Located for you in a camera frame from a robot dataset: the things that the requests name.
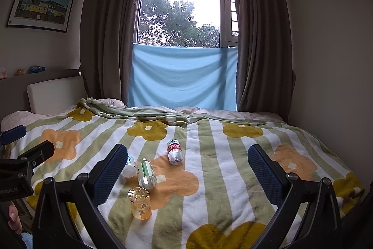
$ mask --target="wall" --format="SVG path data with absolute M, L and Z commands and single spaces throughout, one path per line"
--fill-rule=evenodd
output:
M 373 0 L 287 0 L 297 76 L 290 123 L 373 180 Z
M 78 68 L 80 17 L 83 0 L 74 0 L 67 33 L 27 28 L 6 28 L 14 0 L 0 0 L 0 66 L 8 77 L 18 68 L 33 65 L 48 70 Z

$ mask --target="bottle with green label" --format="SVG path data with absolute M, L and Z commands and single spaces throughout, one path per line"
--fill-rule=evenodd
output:
M 154 174 L 152 163 L 148 159 L 142 159 L 136 166 L 137 179 L 141 188 L 147 190 L 154 188 L 157 185 L 157 178 Z

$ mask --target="brown curtain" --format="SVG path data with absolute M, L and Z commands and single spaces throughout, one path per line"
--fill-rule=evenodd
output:
M 139 0 L 84 0 L 81 71 L 89 97 L 127 103 Z
M 238 13 L 237 109 L 288 119 L 292 46 L 286 0 L 235 0 Z

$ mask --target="floral blanket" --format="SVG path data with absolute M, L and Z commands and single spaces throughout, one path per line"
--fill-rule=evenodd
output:
M 166 144 L 173 138 L 185 154 L 180 166 L 167 159 Z M 137 177 L 120 177 L 98 207 L 127 249 L 249 248 L 277 208 L 248 165 L 247 149 L 253 144 L 260 144 L 286 172 L 313 181 L 330 178 L 342 216 L 363 194 L 357 177 L 320 141 L 279 121 L 228 121 L 82 99 L 67 115 L 29 124 L 27 135 L 7 146 L 8 156 L 16 158 L 45 140 L 54 144 L 55 153 L 34 170 L 35 194 L 27 199 L 34 209 L 46 177 L 64 181 L 90 172 L 116 143 L 125 145 L 134 159 L 152 161 L 158 185 L 150 194 L 153 214 L 148 220 L 133 218 L 126 198 L 130 188 L 138 187 Z M 75 205 L 69 203 L 69 208 L 83 240 L 94 247 Z M 302 205 L 284 246 L 294 237 L 304 211 Z

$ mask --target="fingernail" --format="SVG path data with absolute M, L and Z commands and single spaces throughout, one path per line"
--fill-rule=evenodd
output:
M 11 213 L 10 213 L 10 218 L 11 218 L 11 220 L 12 220 L 13 222 L 15 222 L 16 219 L 17 219 L 17 215 L 16 215 L 14 212 L 11 212 Z

